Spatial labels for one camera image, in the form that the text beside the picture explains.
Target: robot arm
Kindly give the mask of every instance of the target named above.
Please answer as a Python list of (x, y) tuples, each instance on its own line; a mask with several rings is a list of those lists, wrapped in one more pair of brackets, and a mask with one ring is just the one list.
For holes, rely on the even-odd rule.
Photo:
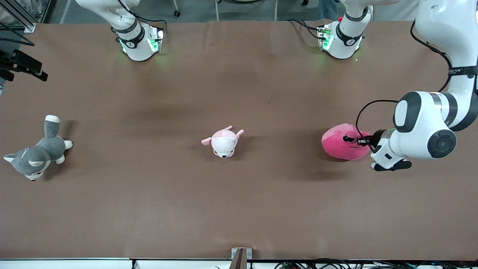
[(140, 0), (76, 0), (82, 8), (105, 19), (119, 37), (123, 51), (135, 61), (144, 61), (161, 49), (163, 32), (139, 22), (125, 7), (139, 5)]
[(445, 52), (452, 63), (448, 91), (407, 93), (397, 103), (395, 128), (382, 130), (371, 154), (376, 171), (411, 166), (405, 158), (440, 159), (456, 146), (454, 132), (478, 115), (478, 24), (476, 0), (421, 0), (416, 29)]
[(362, 34), (371, 19), (368, 6), (385, 6), (400, 0), (340, 0), (345, 6), (345, 16), (340, 21), (319, 28), (319, 46), (332, 57), (346, 59), (359, 48)]

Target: round pink plush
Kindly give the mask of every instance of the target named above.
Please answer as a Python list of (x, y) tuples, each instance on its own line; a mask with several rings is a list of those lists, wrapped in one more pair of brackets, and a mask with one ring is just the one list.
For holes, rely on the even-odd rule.
[[(362, 134), (366, 136), (370, 133), (362, 132)], [(356, 161), (367, 155), (369, 152), (368, 146), (357, 145), (357, 140), (345, 142), (344, 136), (359, 138), (360, 134), (355, 126), (351, 124), (337, 125), (322, 136), (322, 147), (330, 156), (341, 160)]]

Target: black strap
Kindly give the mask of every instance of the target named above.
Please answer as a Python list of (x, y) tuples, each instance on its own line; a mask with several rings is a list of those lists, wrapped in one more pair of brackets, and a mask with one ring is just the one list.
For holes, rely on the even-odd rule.
[(347, 47), (353, 46), (363, 35), (363, 32), (356, 37), (351, 37), (351, 36), (348, 36), (348, 35), (344, 34), (340, 30), (340, 22), (337, 24), (337, 28), (335, 29), (335, 31), (337, 33), (337, 37), (340, 40), (342, 40), (344, 42), (344, 45), (347, 46)]
[(347, 12), (345, 12), (345, 17), (347, 19), (349, 19), (350, 21), (353, 21), (353, 22), (360, 22), (361, 20), (363, 20), (365, 18), (365, 16), (367, 15), (367, 12), (369, 11), (369, 7), (365, 7), (363, 9), (363, 13), (362, 13), (362, 16), (358, 17), (358, 18), (353, 18), (353, 17), (350, 17)]
[(478, 75), (478, 66), (470, 66), (470, 67), (453, 67), (448, 70), (449, 76), (462, 76), (468, 75), (469, 78)]
[(138, 25), (138, 20), (137, 20), (137, 19), (134, 19), (133, 25), (131, 25), (131, 26), (128, 27), (127, 29), (118, 30), (118, 29), (115, 29), (115, 28), (113, 28), (113, 27), (112, 27), (112, 29), (115, 30), (115, 32), (116, 32), (117, 34), (127, 34), (127, 33), (131, 32), (131, 31), (133, 31), (134, 28), (136, 28), (137, 25)]
[(141, 32), (138, 36), (130, 40), (123, 39), (123, 38), (120, 38), (120, 40), (126, 47), (136, 48), (138, 46), (138, 43), (141, 42), (143, 38), (144, 38), (144, 28), (141, 26)]

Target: stuffed animal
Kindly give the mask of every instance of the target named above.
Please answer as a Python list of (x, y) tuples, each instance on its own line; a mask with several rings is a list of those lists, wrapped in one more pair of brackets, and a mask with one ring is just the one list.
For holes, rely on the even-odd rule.
[(229, 126), (226, 129), (215, 132), (212, 137), (208, 137), (201, 141), (203, 145), (208, 146), (211, 144), (214, 155), (221, 158), (228, 158), (234, 154), (234, 148), (238, 143), (238, 139), (241, 134), (244, 133), (244, 130), (240, 130), (237, 134), (233, 131), (230, 131), (232, 126)]
[[(362, 132), (362, 134), (366, 136), (370, 133)], [(360, 134), (355, 126), (344, 123), (328, 130), (322, 136), (322, 147), (334, 158), (356, 161), (362, 159), (369, 152), (369, 147), (357, 144), (359, 137)]]
[(60, 130), (60, 119), (57, 116), (48, 115), (45, 118), (44, 130), (45, 137), (35, 146), (3, 157), (31, 181), (41, 177), (51, 162), (63, 163), (65, 161), (64, 151), (73, 147), (73, 142), (57, 136)]

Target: brown table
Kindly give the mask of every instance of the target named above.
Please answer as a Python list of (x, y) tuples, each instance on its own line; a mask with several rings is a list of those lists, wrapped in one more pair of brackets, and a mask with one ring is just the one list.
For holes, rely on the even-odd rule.
[[(340, 162), (320, 145), (375, 99), (437, 90), (439, 55), (410, 22), (377, 22), (334, 60), (288, 22), (172, 24), (166, 55), (130, 61), (107, 25), (39, 25), (22, 49), (41, 82), (18, 74), (0, 97), (0, 149), (13, 153), (62, 119), (66, 162), (30, 182), (0, 162), (0, 257), (473, 260), (478, 248), (476, 133), (455, 152), (396, 172)], [(392, 126), (375, 104), (363, 130)], [(201, 140), (245, 130), (231, 159)]]

